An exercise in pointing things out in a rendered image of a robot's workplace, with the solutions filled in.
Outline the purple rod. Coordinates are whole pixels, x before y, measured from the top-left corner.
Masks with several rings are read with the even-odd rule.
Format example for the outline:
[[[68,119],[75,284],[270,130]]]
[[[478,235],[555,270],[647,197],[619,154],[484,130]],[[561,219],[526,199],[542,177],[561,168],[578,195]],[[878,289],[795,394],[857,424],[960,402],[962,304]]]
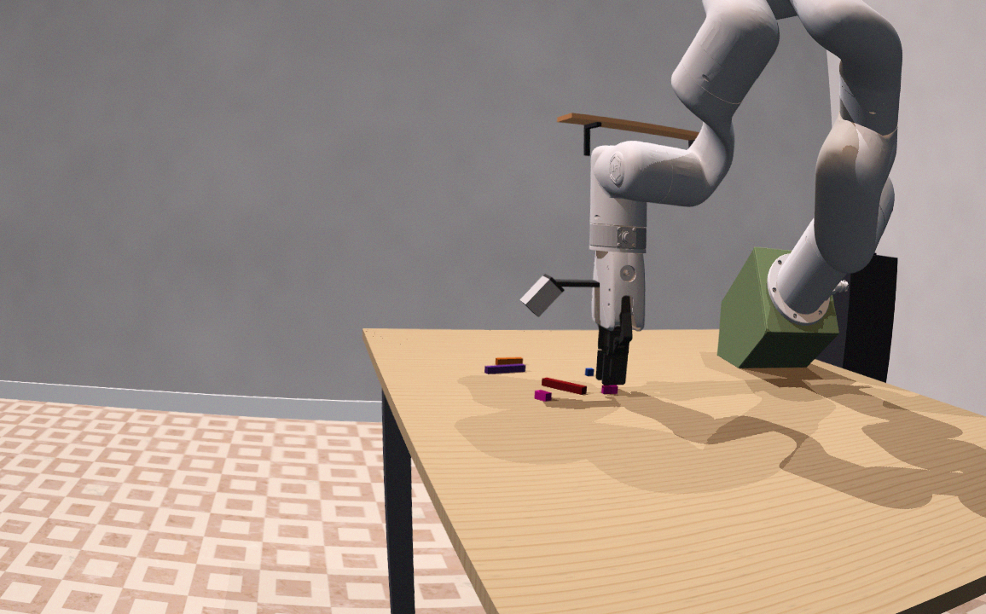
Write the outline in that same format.
[[[525,365],[508,364],[508,365],[484,366],[484,372],[486,374],[505,374],[505,373],[525,372]]]

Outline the red rod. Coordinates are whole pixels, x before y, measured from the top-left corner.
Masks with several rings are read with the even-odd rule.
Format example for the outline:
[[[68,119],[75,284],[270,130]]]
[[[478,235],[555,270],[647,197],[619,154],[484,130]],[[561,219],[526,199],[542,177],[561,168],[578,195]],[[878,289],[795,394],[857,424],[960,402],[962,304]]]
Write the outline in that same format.
[[[542,378],[542,387],[550,387],[558,390],[565,390],[577,394],[586,394],[586,385],[574,384],[574,382],[566,382],[558,379]]]

